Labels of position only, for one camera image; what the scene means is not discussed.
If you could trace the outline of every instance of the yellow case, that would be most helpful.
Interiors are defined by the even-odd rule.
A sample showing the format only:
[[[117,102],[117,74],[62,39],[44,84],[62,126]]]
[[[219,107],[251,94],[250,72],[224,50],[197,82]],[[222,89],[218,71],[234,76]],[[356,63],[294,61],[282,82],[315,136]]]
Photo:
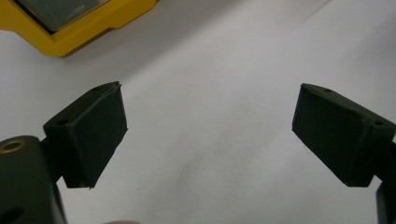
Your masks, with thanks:
[[[110,0],[50,35],[13,0],[0,0],[0,29],[17,33],[43,54],[64,56],[107,29],[118,29],[152,9],[157,0]]]

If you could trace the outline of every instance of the white table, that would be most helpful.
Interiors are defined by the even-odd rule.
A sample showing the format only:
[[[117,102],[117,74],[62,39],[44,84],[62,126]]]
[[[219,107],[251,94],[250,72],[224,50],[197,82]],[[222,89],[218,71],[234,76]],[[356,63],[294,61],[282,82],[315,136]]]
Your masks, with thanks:
[[[300,85],[396,122],[396,2],[162,0],[65,58],[0,32],[0,139],[118,80],[129,131],[95,189],[60,186],[71,224],[376,223],[291,131]]]

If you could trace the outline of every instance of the yellow device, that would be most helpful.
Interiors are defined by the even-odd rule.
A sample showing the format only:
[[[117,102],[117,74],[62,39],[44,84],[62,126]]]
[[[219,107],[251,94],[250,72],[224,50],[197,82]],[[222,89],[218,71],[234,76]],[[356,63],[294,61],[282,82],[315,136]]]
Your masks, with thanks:
[[[0,0],[0,29],[43,54],[64,56],[108,29],[152,9],[157,0]]]

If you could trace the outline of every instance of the white surface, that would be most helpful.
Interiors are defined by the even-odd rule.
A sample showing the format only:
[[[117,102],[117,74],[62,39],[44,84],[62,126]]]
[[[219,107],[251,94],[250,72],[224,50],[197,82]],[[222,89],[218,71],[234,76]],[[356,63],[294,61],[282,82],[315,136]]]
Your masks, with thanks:
[[[162,0],[66,58],[0,32],[0,139],[119,80],[129,132],[95,189],[66,189],[71,224],[376,223],[291,131],[300,84],[396,121],[396,2]]]

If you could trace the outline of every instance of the yellow object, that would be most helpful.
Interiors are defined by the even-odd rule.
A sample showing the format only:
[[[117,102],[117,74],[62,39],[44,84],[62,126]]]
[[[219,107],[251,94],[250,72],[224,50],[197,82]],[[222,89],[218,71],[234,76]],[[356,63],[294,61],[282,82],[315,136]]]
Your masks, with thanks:
[[[64,56],[107,29],[118,29],[152,9],[157,0],[110,0],[50,35],[14,0],[0,0],[0,29],[17,33],[43,54]]]

